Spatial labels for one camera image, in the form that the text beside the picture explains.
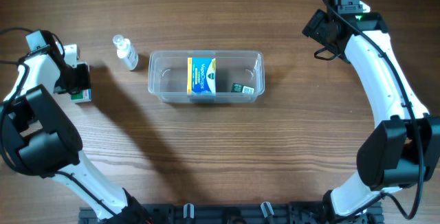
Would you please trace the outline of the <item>white green medicine box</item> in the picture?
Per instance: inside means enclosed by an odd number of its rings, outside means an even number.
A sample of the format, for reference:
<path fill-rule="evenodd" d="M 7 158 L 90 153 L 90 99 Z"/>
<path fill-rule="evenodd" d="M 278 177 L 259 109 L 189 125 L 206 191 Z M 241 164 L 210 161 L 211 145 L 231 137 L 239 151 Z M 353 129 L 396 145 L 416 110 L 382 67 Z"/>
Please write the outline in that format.
<path fill-rule="evenodd" d="M 71 95 L 71 101 L 73 103 L 91 102 L 91 89 L 85 89 L 77 94 Z"/>

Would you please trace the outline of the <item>small dark green box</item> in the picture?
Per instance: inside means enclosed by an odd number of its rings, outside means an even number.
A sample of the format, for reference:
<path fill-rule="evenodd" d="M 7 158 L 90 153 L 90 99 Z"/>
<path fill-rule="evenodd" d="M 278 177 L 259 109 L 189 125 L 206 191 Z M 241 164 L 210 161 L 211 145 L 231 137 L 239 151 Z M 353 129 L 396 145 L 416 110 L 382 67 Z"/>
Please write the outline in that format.
<path fill-rule="evenodd" d="M 231 88 L 232 93 L 245 93 L 245 94 L 253 94 L 255 92 L 255 88 L 248 87 L 239 83 L 233 83 Z"/>

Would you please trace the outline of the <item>blue yellow VapoDrops box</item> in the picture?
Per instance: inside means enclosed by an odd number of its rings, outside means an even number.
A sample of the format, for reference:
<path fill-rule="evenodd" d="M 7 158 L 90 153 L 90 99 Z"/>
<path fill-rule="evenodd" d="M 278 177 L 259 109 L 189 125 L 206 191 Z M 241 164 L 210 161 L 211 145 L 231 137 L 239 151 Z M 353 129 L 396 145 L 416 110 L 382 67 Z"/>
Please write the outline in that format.
<path fill-rule="evenodd" d="M 216 58 L 188 58 L 187 94 L 215 94 L 216 72 Z"/>

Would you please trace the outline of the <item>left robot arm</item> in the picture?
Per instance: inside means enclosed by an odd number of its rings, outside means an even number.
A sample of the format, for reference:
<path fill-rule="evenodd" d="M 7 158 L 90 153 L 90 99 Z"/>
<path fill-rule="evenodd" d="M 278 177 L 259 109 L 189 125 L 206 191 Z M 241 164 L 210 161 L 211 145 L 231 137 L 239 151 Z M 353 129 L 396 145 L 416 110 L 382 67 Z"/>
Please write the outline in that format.
<path fill-rule="evenodd" d="M 99 223 L 152 223 L 153 218 L 124 188 L 108 180 L 83 151 L 71 120 L 53 98 L 60 55 L 27 55 L 16 62 L 13 90 L 1 103 L 1 156 L 13 171 L 51 179 L 92 208 Z"/>

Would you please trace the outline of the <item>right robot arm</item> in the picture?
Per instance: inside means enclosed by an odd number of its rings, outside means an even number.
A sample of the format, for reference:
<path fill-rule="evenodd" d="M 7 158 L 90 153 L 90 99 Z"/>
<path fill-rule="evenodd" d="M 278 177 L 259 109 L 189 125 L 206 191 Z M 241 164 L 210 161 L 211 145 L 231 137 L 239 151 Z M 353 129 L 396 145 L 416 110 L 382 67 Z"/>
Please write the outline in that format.
<path fill-rule="evenodd" d="M 378 13 L 317 10 L 302 32 L 353 66 L 375 123 L 357 152 L 356 171 L 323 196 L 322 220 L 351 221 L 384 198 L 413 219 L 439 160 L 439 118 L 408 84 L 384 21 Z"/>

